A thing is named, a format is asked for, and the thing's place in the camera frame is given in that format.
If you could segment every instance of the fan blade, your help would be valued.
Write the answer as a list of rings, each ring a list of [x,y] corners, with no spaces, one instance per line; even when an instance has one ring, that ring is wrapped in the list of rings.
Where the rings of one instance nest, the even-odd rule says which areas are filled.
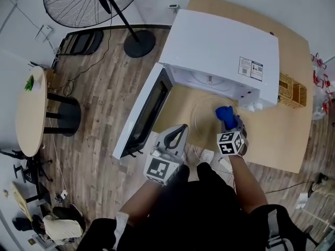
[[[107,0],[99,0],[100,4],[103,6],[103,8],[105,9],[105,11],[108,13],[108,14],[111,14],[111,11],[110,11],[110,8],[109,8],[109,5],[108,5],[108,2]]]

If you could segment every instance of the fan grille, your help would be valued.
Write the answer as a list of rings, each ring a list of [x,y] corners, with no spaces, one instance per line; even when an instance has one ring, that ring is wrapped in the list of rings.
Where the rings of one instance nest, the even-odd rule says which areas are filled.
[[[114,1],[122,11],[133,0]],[[55,22],[71,28],[90,27],[117,15],[112,7],[111,15],[108,14],[99,3],[99,0],[43,0],[43,2],[48,15]]]

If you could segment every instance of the wicker basket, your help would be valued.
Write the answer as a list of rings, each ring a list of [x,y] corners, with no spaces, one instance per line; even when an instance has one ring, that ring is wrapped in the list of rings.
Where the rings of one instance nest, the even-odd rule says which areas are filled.
[[[299,82],[294,81],[286,74],[280,73],[278,95],[280,98],[279,102],[294,109],[306,106],[306,87]]]

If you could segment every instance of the blue object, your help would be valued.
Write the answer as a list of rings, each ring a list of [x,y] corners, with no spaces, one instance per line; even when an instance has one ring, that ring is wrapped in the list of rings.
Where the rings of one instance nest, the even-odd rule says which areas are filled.
[[[237,127],[238,123],[235,120],[234,117],[234,111],[232,106],[226,107],[220,107],[215,110],[216,117],[220,120],[225,122],[226,129],[231,130],[235,127]]]

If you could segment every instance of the microwave label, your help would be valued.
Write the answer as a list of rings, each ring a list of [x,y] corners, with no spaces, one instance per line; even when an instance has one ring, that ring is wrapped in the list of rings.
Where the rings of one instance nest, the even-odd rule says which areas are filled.
[[[262,81],[263,64],[240,57],[239,74]]]

